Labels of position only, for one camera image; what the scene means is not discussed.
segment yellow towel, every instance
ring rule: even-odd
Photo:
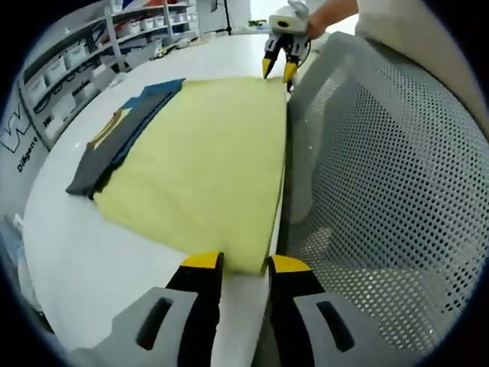
[[[280,196],[286,99],[279,79],[187,81],[94,200],[156,242],[225,253],[259,274]]]

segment logo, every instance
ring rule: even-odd
[[[19,171],[19,173],[21,173],[24,170],[25,165],[31,159],[32,149],[34,149],[34,146],[36,145],[36,143],[37,143],[38,140],[39,139],[37,138],[37,136],[34,136],[34,139],[32,139],[32,142],[29,145],[29,148],[24,153],[24,155],[22,156],[21,160],[18,162],[17,171]]]
[[[21,135],[25,135],[31,124],[26,118],[22,118],[21,103],[17,104],[17,109],[7,118],[6,126],[3,127],[0,143],[11,153],[17,151],[21,143]]]

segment person's arm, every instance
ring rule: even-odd
[[[357,0],[328,0],[309,16],[309,36],[314,40],[330,25],[357,13]]]

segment white table surface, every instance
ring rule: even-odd
[[[178,78],[261,77],[266,35],[220,37],[131,71],[71,123],[35,180],[24,215],[24,244],[37,298],[61,343],[93,347],[112,318],[150,288],[164,287],[185,254],[102,218],[95,204],[65,193],[86,143],[147,85]],[[270,76],[282,76],[283,55]],[[278,219],[270,251],[277,241]],[[248,367],[268,295],[267,276],[225,279],[212,365]]]

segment mesh surface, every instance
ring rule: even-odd
[[[289,104],[286,255],[431,350],[470,298],[489,243],[489,147],[458,100],[378,45],[333,34]]]

